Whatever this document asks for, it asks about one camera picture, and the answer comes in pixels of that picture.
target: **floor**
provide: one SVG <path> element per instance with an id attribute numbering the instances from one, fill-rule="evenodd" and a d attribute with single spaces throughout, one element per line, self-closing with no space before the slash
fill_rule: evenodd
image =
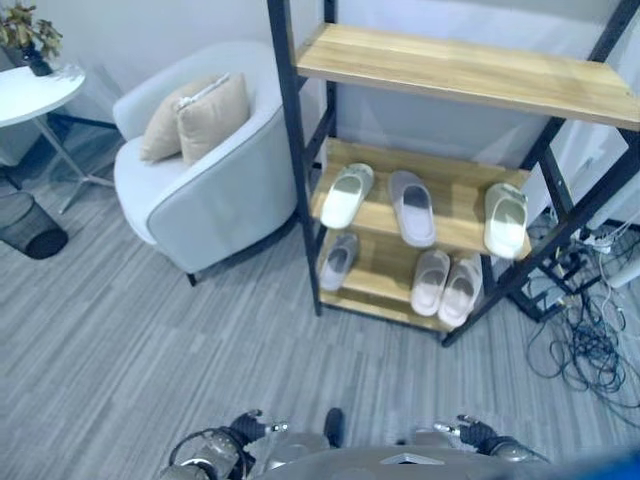
<path id="1" fill-rule="evenodd" d="M 81 127 L 67 142 L 85 166 L 108 163 L 117 143 Z M 0 245 L 3 479 L 152 479 L 183 435 L 251 408 L 320 432 L 341 407 L 349 446 L 393 443 L 459 413 L 556 461 L 639 438 L 593 394 L 532 372 L 524 352 L 537 326 L 508 302 L 449 349 L 362 315 L 318 318 L 293 222 L 191 288 L 134 236 L 113 191 L 90 187 L 61 216 L 65 167 L 30 159 L 19 173 L 70 241 L 45 261 Z M 639 293 L 635 282 L 614 295 L 627 304 L 622 347 L 636 367 Z M 542 366 L 545 348 L 533 352 Z M 625 388 L 640 397 L 638 379 Z"/>

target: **armchair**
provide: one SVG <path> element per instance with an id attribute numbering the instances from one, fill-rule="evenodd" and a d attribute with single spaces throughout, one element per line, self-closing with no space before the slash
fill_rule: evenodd
<path id="1" fill-rule="evenodd" d="M 244 73 L 249 120 L 189 167 L 178 154 L 139 158 L 142 135 L 162 100 L 211 74 Z M 257 242 L 293 213 L 296 193 L 273 51 L 261 43 L 208 47 L 158 73 L 113 108 L 127 143 L 116 156 L 115 187 L 133 231 L 193 274 Z"/>

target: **trash can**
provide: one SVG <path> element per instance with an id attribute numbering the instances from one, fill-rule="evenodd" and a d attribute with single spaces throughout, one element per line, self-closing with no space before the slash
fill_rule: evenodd
<path id="1" fill-rule="evenodd" d="M 28 257 L 48 258 L 64 247 L 69 237 L 25 192 L 0 197 L 0 240 Z"/>

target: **shelf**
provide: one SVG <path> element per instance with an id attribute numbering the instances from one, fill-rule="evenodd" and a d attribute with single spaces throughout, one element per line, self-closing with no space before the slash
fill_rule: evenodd
<path id="1" fill-rule="evenodd" d="M 640 131 L 640 101 L 606 64 L 327 24 L 298 73 Z"/>
<path id="2" fill-rule="evenodd" d="M 402 244 L 400 239 L 376 237 L 356 231 L 360 250 L 355 265 L 338 292 L 321 291 L 324 303 L 396 322 L 438 331 L 450 331 L 437 317 L 417 315 L 410 305 L 413 270 L 420 251 Z M 337 232 L 325 239 L 318 265 L 322 266 Z"/>
<path id="3" fill-rule="evenodd" d="M 364 162 L 373 168 L 375 182 L 352 226 L 399 238 L 400 230 L 387 184 L 395 170 L 409 170 L 418 175 L 429 189 L 437 246 L 446 251 L 464 250 L 490 255 L 484 245 L 484 192 L 497 182 L 507 182 L 519 188 L 529 177 L 529 172 L 524 170 L 366 147 L 333 138 L 329 139 L 328 152 L 327 168 L 311 201 L 314 218 L 320 218 L 322 205 L 340 170 L 350 163 Z M 527 238 L 522 257 L 530 251 Z"/>

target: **white slipper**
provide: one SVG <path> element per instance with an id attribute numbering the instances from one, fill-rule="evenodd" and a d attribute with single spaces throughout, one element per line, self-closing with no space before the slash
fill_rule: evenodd
<path id="1" fill-rule="evenodd" d="M 482 288 L 482 263 L 480 255 L 460 260 L 454 264 L 442 294 L 438 318 L 451 327 L 459 327 L 467 321 Z"/>
<path id="2" fill-rule="evenodd" d="M 485 195 L 484 243 L 491 253 L 516 258 L 526 238 L 527 197 L 508 183 L 497 183 Z"/>
<path id="3" fill-rule="evenodd" d="M 358 237 L 353 233 L 338 235 L 322 265 L 320 288 L 330 292 L 339 290 L 357 255 Z"/>
<path id="4" fill-rule="evenodd" d="M 344 167 L 322 206 L 322 224 L 336 230 L 347 228 L 372 186 L 373 169 L 369 165 L 352 163 Z"/>
<path id="5" fill-rule="evenodd" d="M 440 250 L 429 250 L 420 255 L 411 289 L 411 308 L 430 317 L 440 307 L 440 299 L 449 276 L 451 260 Z"/>
<path id="6" fill-rule="evenodd" d="M 389 179 L 389 196 L 402 239 L 412 247 L 430 247 L 436 241 L 431 195 L 411 172 L 398 170 Z"/>

